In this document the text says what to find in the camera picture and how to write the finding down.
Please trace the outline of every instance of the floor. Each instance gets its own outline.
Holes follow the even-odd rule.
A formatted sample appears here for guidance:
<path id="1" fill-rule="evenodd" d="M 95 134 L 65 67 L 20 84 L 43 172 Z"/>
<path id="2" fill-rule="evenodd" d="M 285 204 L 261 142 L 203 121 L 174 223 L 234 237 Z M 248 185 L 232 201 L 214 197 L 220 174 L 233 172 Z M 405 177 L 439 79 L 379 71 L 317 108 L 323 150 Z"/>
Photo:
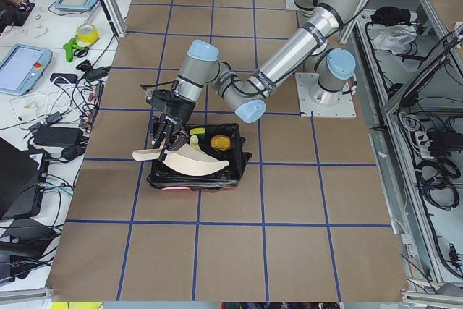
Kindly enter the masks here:
<path id="1" fill-rule="evenodd" d="M 177 75 L 191 42 L 243 78 L 302 24 L 284 0 L 133 0 L 48 286 L 55 300 L 396 302 L 407 287 L 357 98 L 356 119 L 302 118 L 291 77 L 244 124 L 212 89 L 191 123 L 239 124 L 239 186 L 154 190 L 139 84 Z"/>

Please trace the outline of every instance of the blue joint cap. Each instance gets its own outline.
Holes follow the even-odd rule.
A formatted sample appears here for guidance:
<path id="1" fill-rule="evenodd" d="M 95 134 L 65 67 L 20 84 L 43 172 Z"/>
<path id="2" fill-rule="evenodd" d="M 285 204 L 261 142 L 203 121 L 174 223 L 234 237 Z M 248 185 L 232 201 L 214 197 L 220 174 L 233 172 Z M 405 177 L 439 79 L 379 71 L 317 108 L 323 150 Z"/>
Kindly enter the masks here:
<path id="1" fill-rule="evenodd" d="M 354 74 L 355 58 L 347 50 L 335 48 L 328 55 L 327 65 L 335 77 L 348 80 Z"/>
<path id="2" fill-rule="evenodd" d="M 242 104 L 234 113 L 246 123 L 256 122 L 266 112 L 266 103 L 260 99 Z"/>
<path id="3" fill-rule="evenodd" d="M 218 49 L 202 40 L 191 43 L 187 55 L 200 61 L 215 62 L 218 59 Z"/>

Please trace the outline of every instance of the beige curved object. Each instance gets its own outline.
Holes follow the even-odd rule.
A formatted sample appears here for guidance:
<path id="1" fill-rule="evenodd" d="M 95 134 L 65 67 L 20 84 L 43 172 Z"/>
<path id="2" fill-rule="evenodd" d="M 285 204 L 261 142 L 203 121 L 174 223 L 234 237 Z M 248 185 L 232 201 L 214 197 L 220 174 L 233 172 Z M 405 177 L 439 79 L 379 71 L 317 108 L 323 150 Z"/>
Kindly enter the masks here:
<path id="1" fill-rule="evenodd" d="M 135 150 L 132 157 L 136 161 L 152 161 L 158 159 L 161 149 Z M 180 149 L 167 153 L 163 161 L 170 169 L 191 177 L 202 177 L 225 168 L 228 161 L 219 161 L 205 153 L 195 150 L 190 144 L 183 145 Z"/>

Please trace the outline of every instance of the orange object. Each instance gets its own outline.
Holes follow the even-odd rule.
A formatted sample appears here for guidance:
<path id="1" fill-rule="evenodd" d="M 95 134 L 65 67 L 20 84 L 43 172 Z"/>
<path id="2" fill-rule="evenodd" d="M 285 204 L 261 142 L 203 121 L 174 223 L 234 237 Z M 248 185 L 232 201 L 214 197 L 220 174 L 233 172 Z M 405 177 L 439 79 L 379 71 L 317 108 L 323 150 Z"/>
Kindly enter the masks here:
<path id="1" fill-rule="evenodd" d="M 211 147 L 214 150 L 230 150 L 232 148 L 232 140 L 226 135 L 216 135 L 211 139 Z"/>

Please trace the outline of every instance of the robotic arm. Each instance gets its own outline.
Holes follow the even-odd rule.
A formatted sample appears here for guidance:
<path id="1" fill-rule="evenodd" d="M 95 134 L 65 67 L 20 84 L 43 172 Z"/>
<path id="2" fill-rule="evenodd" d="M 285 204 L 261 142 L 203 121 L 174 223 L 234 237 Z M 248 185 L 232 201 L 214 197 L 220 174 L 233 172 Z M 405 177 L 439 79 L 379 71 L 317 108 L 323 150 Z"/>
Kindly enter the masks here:
<path id="1" fill-rule="evenodd" d="M 319 72 L 317 100 L 333 103 L 355 68 L 354 57 L 345 50 L 328 47 L 327 37 L 351 19 L 357 0 L 294 0 L 303 13 L 313 11 L 307 22 L 288 39 L 249 79 L 241 81 L 231 67 L 218 60 L 218 49 L 195 40 L 173 82 L 171 91 L 148 90 L 147 102 L 162 111 L 153 125 L 153 144 L 165 139 L 166 152 L 186 143 L 185 124 L 205 85 L 217 93 L 247 123 L 265 112 L 264 100 L 272 96 L 299 65 L 306 62 Z"/>

